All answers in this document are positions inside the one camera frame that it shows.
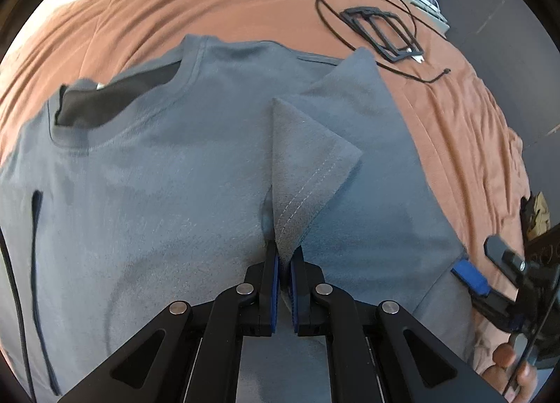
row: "brown object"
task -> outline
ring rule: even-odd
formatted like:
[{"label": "brown object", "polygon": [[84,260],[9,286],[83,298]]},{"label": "brown object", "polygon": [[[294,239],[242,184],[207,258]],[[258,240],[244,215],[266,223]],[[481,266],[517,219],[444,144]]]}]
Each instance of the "brown object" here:
[{"label": "brown object", "polygon": [[[378,6],[411,22],[410,16],[382,0],[328,1],[337,10]],[[79,0],[58,10],[3,63],[1,161],[13,149],[23,123],[60,84],[79,77],[107,83],[122,70],[164,54],[186,33],[215,35],[225,41],[274,40],[293,49],[348,56],[350,50],[319,20],[314,2]],[[413,12],[422,16],[418,10]],[[354,46],[365,45],[327,10],[325,15]],[[522,142],[508,129],[494,98],[452,44],[422,24],[418,40],[426,61],[407,60],[395,67],[422,78],[432,78],[447,67],[450,74],[431,85],[383,69],[381,75],[411,132],[429,186],[471,260],[496,288],[514,297],[513,287],[484,257],[483,243],[488,235],[500,233],[512,248],[523,251],[519,208],[521,197],[529,196],[529,184]],[[478,339],[475,366],[482,370],[494,347],[507,337],[482,321]]]}]

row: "human hand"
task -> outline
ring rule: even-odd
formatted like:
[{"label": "human hand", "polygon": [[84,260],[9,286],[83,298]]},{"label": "human hand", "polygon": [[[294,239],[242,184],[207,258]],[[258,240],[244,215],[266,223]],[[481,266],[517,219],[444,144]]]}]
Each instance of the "human hand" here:
[{"label": "human hand", "polygon": [[[502,393],[509,378],[506,368],[515,361],[515,351],[508,343],[501,344],[494,351],[492,360],[495,365],[486,369],[482,373],[482,377],[494,389]],[[514,391],[510,388],[506,394],[506,400],[510,403],[527,403],[537,388],[537,369],[527,362],[523,362],[517,372],[517,383],[520,386],[519,394],[515,396]]]}]

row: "gray t-shirt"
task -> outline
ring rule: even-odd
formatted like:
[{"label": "gray t-shirt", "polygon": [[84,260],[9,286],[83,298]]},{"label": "gray t-shirt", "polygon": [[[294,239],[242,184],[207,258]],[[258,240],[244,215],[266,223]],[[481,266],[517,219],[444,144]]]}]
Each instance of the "gray t-shirt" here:
[{"label": "gray t-shirt", "polygon": [[[189,35],[111,84],[177,63],[169,82],[93,128],[57,113],[65,94],[97,83],[60,89],[0,169],[38,401],[56,401],[171,301],[206,302],[241,282],[264,257],[271,186],[283,269],[301,244],[327,282],[398,301],[468,356],[470,298],[449,272],[464,248],[374,57]],[[11,293],[3,265],[0,293]],[[0,312],[26,386],[10,297]],[[277,333],[244,341],[238,401],[330,401],[324,343],[297,338],[282,302]]]}]

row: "silver rivet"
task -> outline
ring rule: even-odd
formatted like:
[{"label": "silver rivet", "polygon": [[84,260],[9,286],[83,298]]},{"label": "silver rivet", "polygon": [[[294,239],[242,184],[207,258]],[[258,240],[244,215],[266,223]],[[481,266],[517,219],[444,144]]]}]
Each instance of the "silver rivet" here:
[{"label": "silver rivet", "polygon": [[399,312],[399,304],[397,302],[393,302],[392,300],[387,300],[383,302],[381,305],[383,311],[389,314],[395,314]]},{"label": "silver rivet", "polygon": [[248,296],[254,290],[254,287],[251,283],[241,283],[237,286],[237,294],[241,294],[242,296]]},{"label": "silver rivet", "polygon": [[169,311],[172,314],[183,314],[184,312],[187,311],[187,307],[188,306],[185,302],[179,300],[169,305]]},{"label": "silver rivet", "polygon": [[315,286],[315,290],[317,291],[317,294],[320,294],[321,296],[328,296],[331,292],[333,292],[333,287],[327,283],[321,283]]}]

